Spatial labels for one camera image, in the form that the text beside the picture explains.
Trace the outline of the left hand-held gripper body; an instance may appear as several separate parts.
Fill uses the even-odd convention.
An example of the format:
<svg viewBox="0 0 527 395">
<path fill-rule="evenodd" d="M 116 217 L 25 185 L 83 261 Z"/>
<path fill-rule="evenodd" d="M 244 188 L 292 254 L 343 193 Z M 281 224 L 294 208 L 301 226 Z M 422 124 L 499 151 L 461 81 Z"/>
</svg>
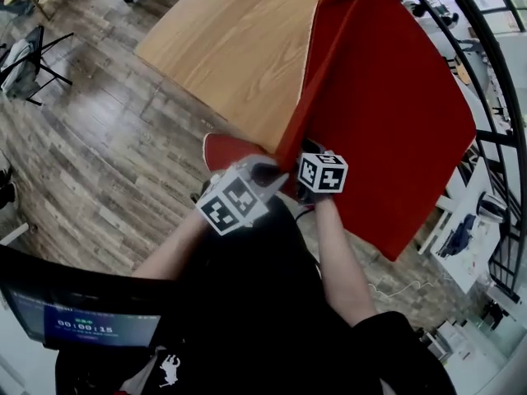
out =
<svg viewBox="0 0 527 395">
<path fill-rule="evenodd" d="M 235 166 L 213 177 L 197 208 L 220 236 L 252 225 L 268 213 L 266 205 Z"/>
</svg>

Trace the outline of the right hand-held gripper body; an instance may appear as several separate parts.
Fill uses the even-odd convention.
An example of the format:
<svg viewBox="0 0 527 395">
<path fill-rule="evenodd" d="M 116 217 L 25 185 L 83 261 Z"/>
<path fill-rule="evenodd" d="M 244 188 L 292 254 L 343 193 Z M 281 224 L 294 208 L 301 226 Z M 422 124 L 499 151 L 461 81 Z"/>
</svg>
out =
<svg viewBox="0 0 527 395">
<path fill-rule="evenodd" d="M 303 152 L 298 158 L 297 199 L 310 205 L 318 195 L 341 193 L 347 178 L 348 164 L 342 156 L 330 153 Z"/>
</svg>

